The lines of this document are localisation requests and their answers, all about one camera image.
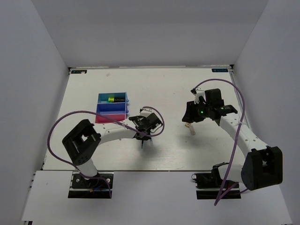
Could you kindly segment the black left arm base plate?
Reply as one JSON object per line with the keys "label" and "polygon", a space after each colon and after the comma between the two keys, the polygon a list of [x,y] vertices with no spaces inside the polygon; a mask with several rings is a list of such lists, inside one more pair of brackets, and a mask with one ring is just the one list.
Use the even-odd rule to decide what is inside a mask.
{"label": "black left arm base plate", "polygon": [[104,180],[87,180],[79,173],[71,177],[68,198],[70,199],[110,199],[113,191],[113,173],[100,173]]}

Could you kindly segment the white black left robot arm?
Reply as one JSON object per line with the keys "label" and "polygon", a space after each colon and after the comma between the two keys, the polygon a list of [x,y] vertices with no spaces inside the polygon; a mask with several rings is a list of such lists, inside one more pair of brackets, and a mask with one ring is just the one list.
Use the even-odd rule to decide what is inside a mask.
{"label": "white black left robot arm", "polygon": [[106,124],[93,124],[84,119],[63,138],[62,144],[73,165],[83,174],[83,182],[94,187],[99,175],[91,158],[99,145],[121,139],[146,141],[151,139],[151,131],[162,124],[153,112]]}

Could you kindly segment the yellow cap black highlighter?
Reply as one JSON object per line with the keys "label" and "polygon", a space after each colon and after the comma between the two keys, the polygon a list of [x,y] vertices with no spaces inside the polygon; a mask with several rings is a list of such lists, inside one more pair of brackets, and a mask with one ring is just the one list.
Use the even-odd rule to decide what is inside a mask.
{"label": "yellow cap black highlighter", "polygon": [[109,97],[108,102],[110,103],[120,103],[120,102],[125,102],[125,99],[122,98],[114,98],[114,97]]}

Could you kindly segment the grey rectangular eraser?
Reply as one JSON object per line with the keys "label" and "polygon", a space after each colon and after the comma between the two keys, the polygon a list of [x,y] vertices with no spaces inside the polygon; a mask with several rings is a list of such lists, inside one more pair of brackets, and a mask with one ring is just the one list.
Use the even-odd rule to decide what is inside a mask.
{"label": "grey rectangular eraser", "polygon": [[195,129],[192,125],[189,126],[189,130],[190,130],[191,135],[195,135]]}

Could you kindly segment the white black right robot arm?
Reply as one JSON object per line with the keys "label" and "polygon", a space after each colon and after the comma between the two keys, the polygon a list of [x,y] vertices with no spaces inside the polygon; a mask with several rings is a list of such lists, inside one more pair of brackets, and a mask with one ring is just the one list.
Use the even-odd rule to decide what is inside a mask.
{"label": "white black right robot arm", "polygon": [[283,153],[279,147],[271,147],[260,140],[245,124],[232,105],[225,105],[220,89],[203,91],[192,89],[193,101],[187,102],[182,118],[185,123],[201,122],[210,118],[229,136],[237,141],[245,161],[242,165],[220,163],[214,165],[204,183],[224,186],[229,180],[243,183],[248,190],[274,186],[283,181]]}

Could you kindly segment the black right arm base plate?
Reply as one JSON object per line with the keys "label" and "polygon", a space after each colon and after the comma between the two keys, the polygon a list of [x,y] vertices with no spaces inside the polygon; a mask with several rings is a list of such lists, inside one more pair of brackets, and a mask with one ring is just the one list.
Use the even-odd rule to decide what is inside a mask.
{"label": "black right arm base plate", "polygon": [[[212,180],[210,173],[194,173],[191,175],[191,179],[196,184],[197,200],[214,200],[217,198],[220,185]],[[230,190],[222,199],[241,199],[239,184]]]}

